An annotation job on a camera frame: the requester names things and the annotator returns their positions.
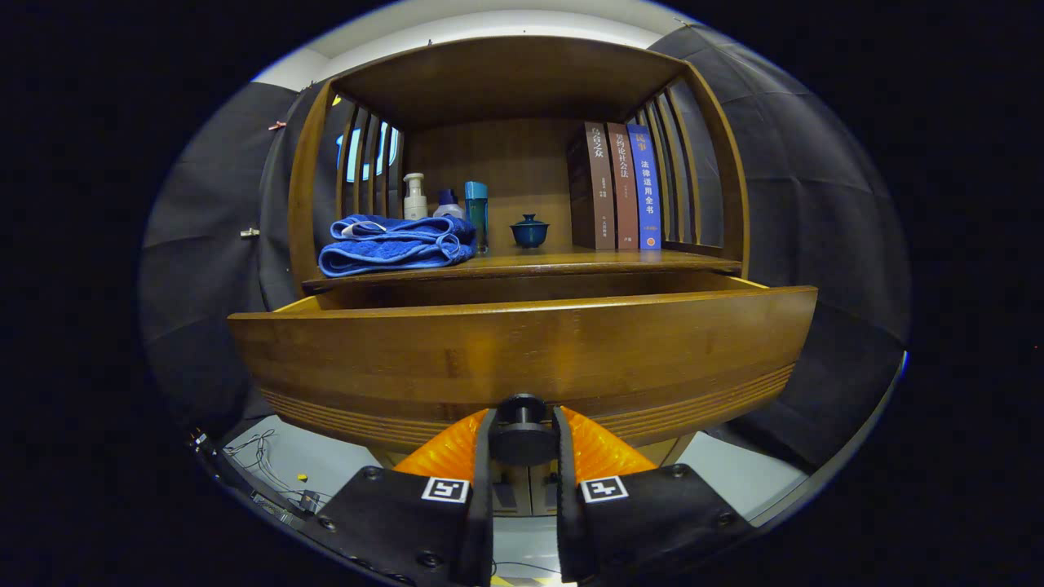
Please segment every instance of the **blue bottle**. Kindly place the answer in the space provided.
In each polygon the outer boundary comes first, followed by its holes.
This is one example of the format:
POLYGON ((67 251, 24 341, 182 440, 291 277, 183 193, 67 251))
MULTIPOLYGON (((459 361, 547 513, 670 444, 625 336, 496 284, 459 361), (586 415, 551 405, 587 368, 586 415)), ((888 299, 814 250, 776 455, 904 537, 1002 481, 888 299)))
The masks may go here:
POLYGON ((490 207, 485 184, 465 182, 464 198, 467 203, 468 221, 475 226, 475 252, 490 250, 490 207))

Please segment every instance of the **open drawer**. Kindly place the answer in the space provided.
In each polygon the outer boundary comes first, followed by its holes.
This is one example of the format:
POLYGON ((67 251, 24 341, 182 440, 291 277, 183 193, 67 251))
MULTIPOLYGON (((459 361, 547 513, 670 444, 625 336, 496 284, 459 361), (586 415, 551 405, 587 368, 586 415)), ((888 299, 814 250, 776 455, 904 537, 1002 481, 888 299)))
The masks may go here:
POLYGON ((229 324, 280 417, 323 435, 410 452, 531 393, 641 446, 772 400, 815 298, 711 271, 402 280, 229 324))

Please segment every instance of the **white bottle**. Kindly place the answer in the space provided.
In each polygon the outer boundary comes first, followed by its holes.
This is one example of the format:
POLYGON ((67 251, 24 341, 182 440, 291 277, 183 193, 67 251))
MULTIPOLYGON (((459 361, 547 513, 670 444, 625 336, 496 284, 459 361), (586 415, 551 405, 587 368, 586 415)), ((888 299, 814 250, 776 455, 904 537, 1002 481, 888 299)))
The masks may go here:
POLYGON ((421 180, 424 173, 407 173, 403 180, 409 184, 406 198, 402 203, 402 217, 407 220, 420 220, 428 215, 428 198, 421 190, 421 180))
POLYGON ((452 189, 438 190, 438 208, 435 208, 435 213, 432 216, 455 216, 464 219, 464 209, 457 206, 456 194, 453 193, 452 189))

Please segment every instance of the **cabinet top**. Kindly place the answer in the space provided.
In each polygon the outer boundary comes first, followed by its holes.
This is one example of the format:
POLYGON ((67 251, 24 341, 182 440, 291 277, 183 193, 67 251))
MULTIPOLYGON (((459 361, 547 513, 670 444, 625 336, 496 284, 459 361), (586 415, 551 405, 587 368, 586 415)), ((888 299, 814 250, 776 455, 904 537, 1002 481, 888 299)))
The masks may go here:
POLYGON ((331 87, 406 132, 505 118, 622 122, 688 67, 589 39, 485 37, 375 60, 331 87))

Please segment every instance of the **blue towel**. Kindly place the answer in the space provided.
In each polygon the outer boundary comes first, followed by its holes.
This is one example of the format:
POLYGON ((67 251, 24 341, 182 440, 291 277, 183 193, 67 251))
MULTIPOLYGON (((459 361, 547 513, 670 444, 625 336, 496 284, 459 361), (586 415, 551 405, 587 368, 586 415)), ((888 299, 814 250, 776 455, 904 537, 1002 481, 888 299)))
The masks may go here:
POLYGON ((334 222, 330 234, 337 242, 319 252, 319 269, 327 277, 443 267, 475 256, 475 227, 453 216, 402 220, 352 214, 334 222))

